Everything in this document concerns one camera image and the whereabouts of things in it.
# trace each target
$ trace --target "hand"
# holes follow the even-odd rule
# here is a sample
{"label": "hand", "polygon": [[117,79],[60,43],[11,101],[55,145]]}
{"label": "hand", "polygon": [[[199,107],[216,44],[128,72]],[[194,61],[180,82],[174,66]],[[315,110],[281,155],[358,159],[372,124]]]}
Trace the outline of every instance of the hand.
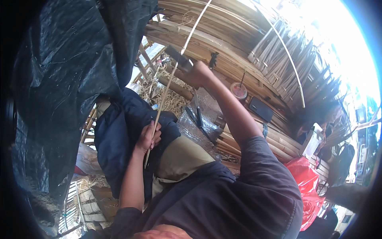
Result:
{"label": "hand", "polygon": [[155,146],[157,146],[159,141],[161,140],[161,127],[162,126],[160,125],[160,123],[158,123],[157,128],[155,129],[154,137],[152,137],[152,131],[154,130],[153,120],[150,122],[150,124],[143,127],[142,133],[138,139],[137,144],[135,145],[135,148],[137,150],[141,150],[143,153],[146,153],[149,149],[153,149]]}
{"label": "hand", "polygon": [[214,74],[210,68],[202,61],[198,61],[194,64],[192,70],[185,74],[185,77],[192,83],[191,86],[197,88],[205,87],[206,83],[211,79],[211,75],[213,76]]}

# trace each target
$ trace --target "khaki pants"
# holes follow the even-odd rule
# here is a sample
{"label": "khaki pants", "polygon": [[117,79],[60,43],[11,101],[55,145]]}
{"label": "khaki pants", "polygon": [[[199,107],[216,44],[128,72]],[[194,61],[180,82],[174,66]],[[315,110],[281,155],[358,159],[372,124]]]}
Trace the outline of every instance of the khaki pants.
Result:
{"label": "khaki pants", "polygon": [[213,161],[213,157],[195,142],[183,135],[178,137],[163,152],[152,182],[152,197]]}

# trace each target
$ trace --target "dark gray t-shirt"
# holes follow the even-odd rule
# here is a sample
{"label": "dark gray t-shirt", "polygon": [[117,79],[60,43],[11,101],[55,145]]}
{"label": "dark gray t-shirt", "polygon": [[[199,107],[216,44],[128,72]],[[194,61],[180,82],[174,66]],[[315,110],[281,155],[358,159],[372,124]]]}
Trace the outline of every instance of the dark gray t-shirt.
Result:
{"label": "dark gray t-shirt", "polygon": [[157,195],[144,213],[118,210],[112,238],[129,238],[156,225],[182,228],[192,238],[296,238],[303,203],[296,181],[263,137],[242,150],[235,180],[221,163],[206,164]]}

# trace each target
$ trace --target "plastic cup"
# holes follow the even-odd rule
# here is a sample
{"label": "plastic cup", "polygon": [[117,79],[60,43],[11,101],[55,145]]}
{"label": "plastic cup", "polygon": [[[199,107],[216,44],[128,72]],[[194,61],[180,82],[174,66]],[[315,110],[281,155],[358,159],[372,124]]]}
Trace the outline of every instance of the plastic cup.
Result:
{"label": "plastic cup", "polygon": [[234,82],[231,84],[230,90],[232,94],[240,101],[242,105],[245,104],[245,99],[247,98],[247,89],[242,84],[240,87],[239,82]]}

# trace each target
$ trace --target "paper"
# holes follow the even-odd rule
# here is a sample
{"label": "paper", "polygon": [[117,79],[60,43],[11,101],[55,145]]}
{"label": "paper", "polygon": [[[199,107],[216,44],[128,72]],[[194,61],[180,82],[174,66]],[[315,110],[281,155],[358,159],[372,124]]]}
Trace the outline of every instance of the paper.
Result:
{"label": "paper", "polygon": [[323,137],[324,132],[322,128],[317,123],[314,123],[299,153],[307,159],[310,159],[316,151],[318,145],[321,143]]}

